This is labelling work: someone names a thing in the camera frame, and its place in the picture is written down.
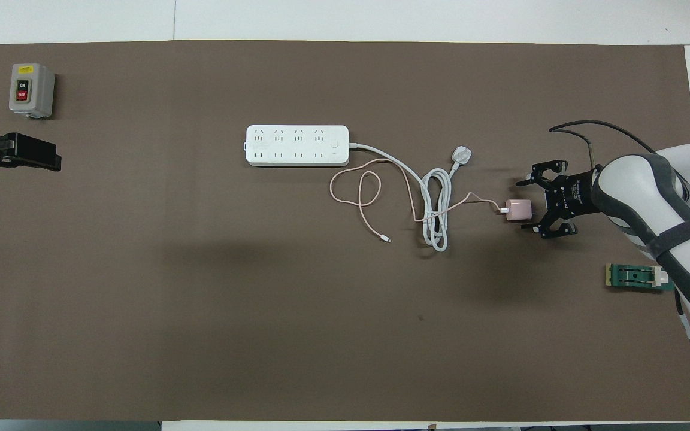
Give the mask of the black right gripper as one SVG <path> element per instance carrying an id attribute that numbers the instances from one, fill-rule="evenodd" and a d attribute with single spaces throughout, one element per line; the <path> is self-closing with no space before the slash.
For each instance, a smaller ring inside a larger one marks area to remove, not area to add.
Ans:
<path id="1" fill-rule="evenodd" d="M 547 187 L 547 212 L 536 223 L 521 224 L 521 229 L 535 232 L 542 239 L 575 235 L 577 228 L 573 218 L 598 213 L 598 207 L 592 201 L 592 181 L 597 172 L 589 170 L 582 174 L 564 175 L 567 167 L 568 162 L 564 159 L 535 163 L 525 179 L 516 183 L 517 187 L 532 184 Z M 547 179 L 545 172 L 548 171 L 558 175 Z"/>

